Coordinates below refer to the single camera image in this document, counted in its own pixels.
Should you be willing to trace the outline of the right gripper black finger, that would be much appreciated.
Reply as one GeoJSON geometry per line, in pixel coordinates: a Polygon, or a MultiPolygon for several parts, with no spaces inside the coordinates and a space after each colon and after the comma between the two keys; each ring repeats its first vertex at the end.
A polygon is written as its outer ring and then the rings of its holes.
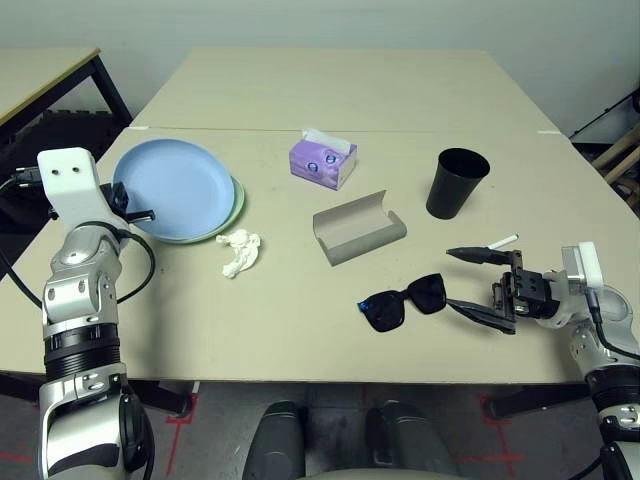
{"type": "Polygon", "coordinates": [[[515,321],[500,311],[472,302],[448,299],[447,304],[457,313],[480,325],[496,329],[504,334],[515,333],[515,321]]]}
{"type": "Polygon", "coordinates": [[[459,260],[474,264],[509,265],[510,253],[494,250],[488,247],[456,247],[446,251],[459,260]]]}

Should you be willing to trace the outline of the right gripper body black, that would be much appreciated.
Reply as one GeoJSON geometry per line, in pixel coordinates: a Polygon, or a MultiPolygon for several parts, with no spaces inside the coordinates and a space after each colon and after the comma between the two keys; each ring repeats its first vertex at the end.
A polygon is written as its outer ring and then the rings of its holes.
{"type": "Polygon", "coordinates": [[[500,281],[492,286],[493,308],[509,320],[516,316],[549,319],[556,314],[550,282],[538,272],[523,268],[520,250],[500,252],[499,265],[508,265],[500,281]]]}

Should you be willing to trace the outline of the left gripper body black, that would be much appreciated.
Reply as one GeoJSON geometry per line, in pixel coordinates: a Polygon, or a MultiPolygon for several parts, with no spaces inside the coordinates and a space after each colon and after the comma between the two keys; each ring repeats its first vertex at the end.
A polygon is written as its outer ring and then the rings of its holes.
{"type": "Polygon", "coordinates": [[[104,183],[100,185],[100,190],[110,210],[116,216],[126,220],[129,197],[124,184],[122,182],[104,183]]]}

